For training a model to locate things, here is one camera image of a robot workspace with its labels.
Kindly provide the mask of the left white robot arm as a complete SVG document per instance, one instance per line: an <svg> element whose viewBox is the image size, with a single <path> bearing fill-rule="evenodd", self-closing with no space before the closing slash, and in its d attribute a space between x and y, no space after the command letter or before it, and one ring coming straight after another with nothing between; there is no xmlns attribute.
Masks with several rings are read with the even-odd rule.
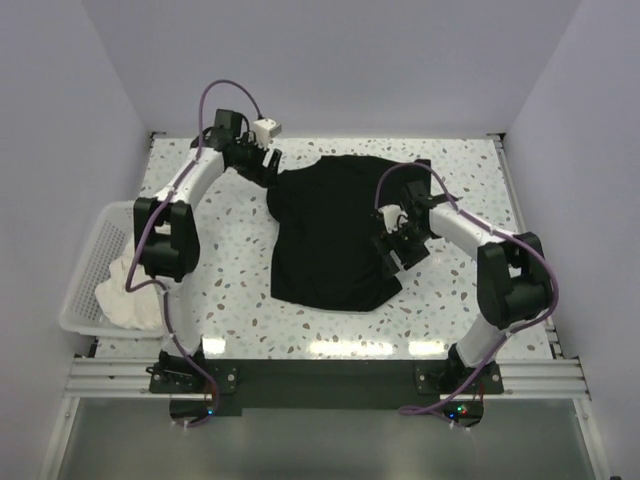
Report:
<svg viewBox="0 0 640 480"><path fill-rule="evenodd" d="M153 386L201 393L210 401L218 398L202 336L191 318L192 275L201 253L195 211L229 168L263 188L274 184L282 153L269 145L281 131L272 118L260 115L249 121L239 112L219 109L213 124L191 141L184 164L169 183L154 196L135 200L131 266L143 268L147 277L137 283L129 272L125 289L134 293L152 287L158 296L164 345L149 371Z"/></svg>

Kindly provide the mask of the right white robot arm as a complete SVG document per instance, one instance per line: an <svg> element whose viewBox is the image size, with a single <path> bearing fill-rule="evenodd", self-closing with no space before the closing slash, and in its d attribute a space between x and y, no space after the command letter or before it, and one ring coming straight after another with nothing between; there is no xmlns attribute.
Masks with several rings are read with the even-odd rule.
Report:
<svg viewBox="0 0 640 480"><path fill-rule="evenodd" d="M460 208L450 194L432 195L425 181L404 186L397 203L375 202L373 221L372 242L391 276L424 260L431 239L450 241L476 264L479 313L449 348L435 378L441 393L469 392L508 337L557 303L556 280L535 234L499 230Z"/></svg>

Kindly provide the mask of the black t shirt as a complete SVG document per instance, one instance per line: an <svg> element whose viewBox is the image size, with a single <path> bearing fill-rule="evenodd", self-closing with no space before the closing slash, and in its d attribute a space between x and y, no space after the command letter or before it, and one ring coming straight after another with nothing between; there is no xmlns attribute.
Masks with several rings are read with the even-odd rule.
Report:
<svg viewBox="0 0 640 480"><path fill-rule="evenodd" d="M279 225L271 259L273 298L321 310L369 312L401 292L371 240L373 215L376 206L398 204L409 182L428 181L428 171L343 155L244 177L266 189L269 214Z"/></svg>

